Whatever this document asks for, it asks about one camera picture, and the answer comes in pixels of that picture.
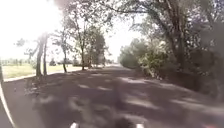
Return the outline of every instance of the tree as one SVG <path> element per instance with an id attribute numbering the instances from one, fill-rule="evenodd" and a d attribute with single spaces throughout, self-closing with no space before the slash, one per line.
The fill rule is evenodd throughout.
<path id="1" fill-rule="evenodd" d="M 67 73 L 66 69 L 66 61 L 67 61 L 67 51 L 72 49 L 72 46 L 67 43 L 70 37 L 70 29 L 72 26 L 72 22 L 69 19 L 68 9 L 64 8 L 63 10 L 63 19 L 62 19 L 62 29 L 56 31 L 54 34 L 54 40 L 56 45 L 60 46 L 62 52 L 64 54 L 63 59 L 63 69 L 64 72 Z"/>
<path id="2" fill-rule="evenodd" d="M 98 66 L 99 64 L 104 64 L 104 53 L 108 48 L 100 28 L 95 26 L 88 28 L 86 41 L 88 43 L 86 49 L 89 65 L 95 64 Z"/>
<path id="3" fill-rule="evenodd" d="M 48 41 L 48 37 L 49 35 L 46 35 L 46 37 L 44 37 L 44 57 L 43 57 L 43 70 L 44 70 L 44 75 L 47 75 L 47 64 L 46 64 L 46 56 L 47 56 L 47 41 Z"/>

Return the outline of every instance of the green grass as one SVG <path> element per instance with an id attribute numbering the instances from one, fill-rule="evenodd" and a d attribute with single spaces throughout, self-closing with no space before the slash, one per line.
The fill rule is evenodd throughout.
<path id="1" fill-rule="evenodd" d="M 30 65 L 22 65 L 22 66 L 3 66 L 3 76 L 4 79 L 7 78 L 15 78 L 20 76 L 27 76 L 31 74 L 35 74 L 35 69 L 33 69 Z M 73 67 L 72 65 L 68 65 L 67 71 L 80 70 L 81 67 Z M 57 72 L 63 71 L 62 65 L 57 66 L 47 66 L 47 72 Z"/>

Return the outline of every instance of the road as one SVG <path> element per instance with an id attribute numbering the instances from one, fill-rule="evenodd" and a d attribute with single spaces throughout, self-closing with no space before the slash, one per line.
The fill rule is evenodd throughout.
<path id="1" fill-rule="evenodd" d="M 224 127 L 223 104 L 118 66 L 49 75 L 38 94 L 27 94 L 27 84 L 27 79 L 4 84 L 19 128 L 68 128 L 73 122 L 80 128 Z"/>

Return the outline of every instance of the foliage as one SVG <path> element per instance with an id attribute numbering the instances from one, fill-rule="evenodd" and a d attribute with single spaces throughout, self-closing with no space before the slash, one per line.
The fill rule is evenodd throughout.
<path id="1" fill-rule="evenodd" d="M 224 92 L 220 91 L 224 87 L 224 53 L 221 50 L 224 38 L 219 34 L 224 32 L 222 0 L 110 2 L 101 1 L 107 8 L 126 16 L 144 14 L 143 22 L 133 25 L 134 30 L 140 31 L 149 40 L 165 42 L 167 56 L 155 54 L 152 50 L 145 52 L 146 56 L 141 61 L 147 63 L 148 69 L 159 72 L 157 68 L 164 65 L 165 76 L 169 79 L 173 76 L 185 83 L 187 88 L 195 91 L 206 90 L 207 94 L 224 98 Z"/>
<path id="2" fill-rule="evenodd" d="M 56 66 L 56 62 L 54 61 L 54 59 L 51 59 L 49 65 L 50 65 L 50 66 Z"/>

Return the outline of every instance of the field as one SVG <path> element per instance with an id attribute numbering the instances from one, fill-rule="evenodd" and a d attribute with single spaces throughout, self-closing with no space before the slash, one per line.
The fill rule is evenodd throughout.
<path id="1" fill-rule="evenodd" d="M 2 68 L 3 68 L 4 79 L 35 74 L 35 69 L 33 69 L 28 64 L 22 65 L 22 66 L 3 66 Z M 74 70 L 81 70 L 81 67 L 73 67 L 72 65 L 68 65 L 67 71 L 74 71 Z M 58 71 L 63 71 L 62 65 L 47 66 L 48 73 L 58 72 Z"/>

